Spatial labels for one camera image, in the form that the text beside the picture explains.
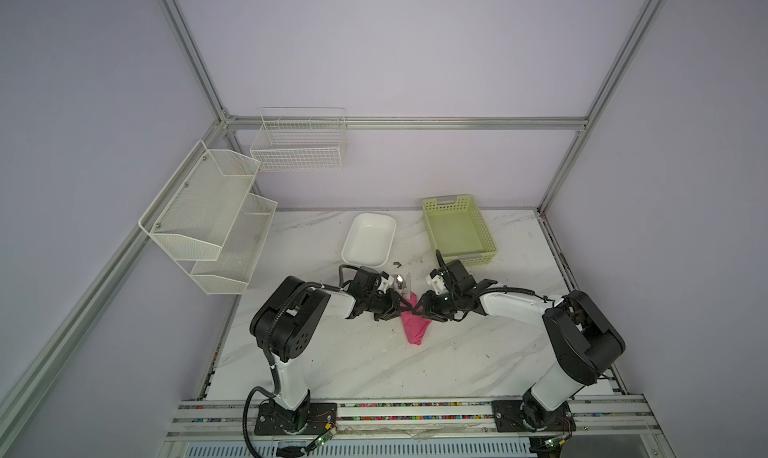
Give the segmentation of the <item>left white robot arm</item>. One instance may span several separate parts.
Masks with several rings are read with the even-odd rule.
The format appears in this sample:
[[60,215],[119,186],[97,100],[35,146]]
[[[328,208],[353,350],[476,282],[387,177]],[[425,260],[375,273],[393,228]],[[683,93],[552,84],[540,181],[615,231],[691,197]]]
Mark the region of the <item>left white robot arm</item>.
[[376,321],[409,311],[406,280],[367,266],[341,264],[336,285],[285,278],[256,312],[249,325],[267,360],[270,391],[258,387],[269,403],[266,417],[297,432],[309,420],[311,394],[300,361],[321,319],[354,319],[370,313]]

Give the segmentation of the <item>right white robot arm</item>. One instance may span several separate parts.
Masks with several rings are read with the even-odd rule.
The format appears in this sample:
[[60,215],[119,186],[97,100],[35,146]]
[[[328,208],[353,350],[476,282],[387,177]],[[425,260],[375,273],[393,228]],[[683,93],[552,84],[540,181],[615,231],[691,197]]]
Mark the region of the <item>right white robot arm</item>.
[[532,289],[475,280],[463,263],[441,261],[412,312],[436,322],[459,322],[471,313],[518,321],[546,332],[555,363],[522,395],[516,423],[543,431],[581,389],[595,384],[626,343],[592,298],[574,289],[547,296]]

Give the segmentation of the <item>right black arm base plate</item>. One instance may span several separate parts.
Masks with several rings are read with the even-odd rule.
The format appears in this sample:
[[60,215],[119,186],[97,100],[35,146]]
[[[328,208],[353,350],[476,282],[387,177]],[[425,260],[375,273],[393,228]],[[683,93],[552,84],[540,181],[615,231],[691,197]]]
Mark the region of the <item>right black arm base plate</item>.
[[492,417],[498,432],[573,432],[576,428],[567,403],[548,411],[535,400],[494,400]]

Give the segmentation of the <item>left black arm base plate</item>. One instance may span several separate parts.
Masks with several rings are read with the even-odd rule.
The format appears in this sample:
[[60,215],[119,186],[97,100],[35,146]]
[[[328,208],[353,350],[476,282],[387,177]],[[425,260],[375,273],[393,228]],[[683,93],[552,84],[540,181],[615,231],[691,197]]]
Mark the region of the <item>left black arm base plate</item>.
[[256,436],[315,436],[326,431],[337,420],[338,404],[308,402],[297,410],[288,410],[273,401],[259,405],[252,431]]

